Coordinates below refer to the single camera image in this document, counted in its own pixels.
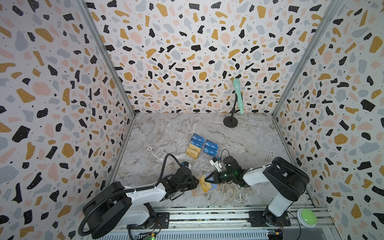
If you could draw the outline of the pink leather card holder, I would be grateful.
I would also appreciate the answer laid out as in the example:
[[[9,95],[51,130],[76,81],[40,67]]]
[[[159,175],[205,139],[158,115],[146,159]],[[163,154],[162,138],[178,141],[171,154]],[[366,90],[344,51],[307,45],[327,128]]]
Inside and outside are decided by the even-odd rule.
[[[205,182],[205,178],[208,175],[209,174],[206,174],[206,175],[203,175],[200,177],[200,181],[199,181],[197,188],[192,190],[192,194],[194,197],[203,195],[205,193],[208,193],[208,192],[211,192],[211,191],[214,191],[214,190],[220,188],[220,185]]]

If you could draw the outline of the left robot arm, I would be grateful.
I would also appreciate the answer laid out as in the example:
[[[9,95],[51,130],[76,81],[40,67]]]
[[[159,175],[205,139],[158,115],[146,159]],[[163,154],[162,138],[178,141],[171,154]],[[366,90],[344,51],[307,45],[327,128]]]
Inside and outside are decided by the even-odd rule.
[[[130,188],[114,182],[85,204],[78,234],[98,239],[119,225],[151,226],[156,217],[152,202],[173,201],[198,185],[199,179],[187,166],[179,167],[175,174],[160,176],[152,185]]]

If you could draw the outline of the clear acrylic card stand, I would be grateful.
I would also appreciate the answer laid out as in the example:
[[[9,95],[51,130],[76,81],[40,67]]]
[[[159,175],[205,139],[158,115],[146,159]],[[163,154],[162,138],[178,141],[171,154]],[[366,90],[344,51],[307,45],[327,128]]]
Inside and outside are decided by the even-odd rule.
[[[203,143],[203,147],[201,148],[201,152],[200,152],[200,154],[201,154],[201,153],[204,153],[204,147],[206,147],[206,146],[205,146],[205,143]],[[219,160],[221,159],[221,157],[218,156],[218,154],[217,154],[215,157],[216,157],[217,159],[219,159]]]

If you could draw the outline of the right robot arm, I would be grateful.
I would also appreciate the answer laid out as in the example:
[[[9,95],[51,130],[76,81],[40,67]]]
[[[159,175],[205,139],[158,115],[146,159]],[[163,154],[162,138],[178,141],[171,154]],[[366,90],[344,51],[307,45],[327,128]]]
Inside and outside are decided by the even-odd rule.
[[[310,182],[309,176],[287,162],[276,157],[271,163],[244,170],[234,157],[223,160],[224,171],[214,171],[205,182],[210,184],[236,184],[248,188],[261,183],[271,183],[278,191],[263,212],[250,214],[249,222],[254,227],[283,226],[284,219],[288,217],[288,208],[306,191]]]

